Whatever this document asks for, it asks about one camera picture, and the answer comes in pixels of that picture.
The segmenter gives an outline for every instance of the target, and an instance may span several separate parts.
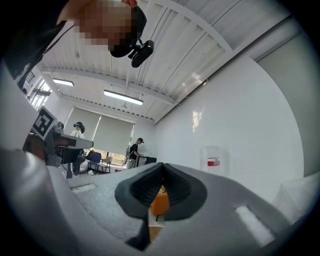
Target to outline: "wall-mounted camera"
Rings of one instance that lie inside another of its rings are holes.
[[[131,61],[131,65],[134,68],[138,68],[153,52],[155,49],[155,43],[151,40],[146,41],[144,44],[138,39],[141,45],[136,45],[134,51],[128,56]]]

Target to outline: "fluorescent light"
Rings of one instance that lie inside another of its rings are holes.
[[[131,102],[131,103],[138,104],[138,105],[142,105],[144,103],[143,100],[136,99],[136,98],[129,97],[129,96],[125,96],[123,94],[112,92],[112,91],[109,91],[109,90],[104,90],[103,93],[106,96],[113,97],[113,98],[116,98],[116,99],[119,99],[119,100],[123,100],[123,101],[126,101],[126,102]]]
[[[72,81],[67,81],[67,80],[61,80],[61,79],[57,79],[54,78],[52,79],[56,84],[61,84],[61,85],[65,85],[65,86],[75,86],[75,84]]]

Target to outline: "window blind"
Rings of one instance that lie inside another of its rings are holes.
[[[81,122],[85,128],[83,134],[84,138],[86,140],[92,141],[99,118],[100,114],[98,113],[74,107],[68,121],[64,125],[64,133],[70,135],[72,131],[75,130],[74,124],[76,124],[77,122]]]
[[[131,122],[102,115],[93,139],[93,147],[97,150],[125,155],[133,127],[134,124]]]

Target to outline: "orange object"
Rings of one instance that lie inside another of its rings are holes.
[[[158,220],[159,215],[165,214],[166,211],[170,209],[169,198],[166,192],[158,193],[151,205],[151,213],[156,216]]]

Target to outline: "white shirt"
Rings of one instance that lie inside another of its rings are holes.
[[[71,136],[77,137],[77,138],[80,138],[80,139],[84,139],[85,138],[85,136],[82,134],[82,132],[80,130],[73,130],[71,132]]]

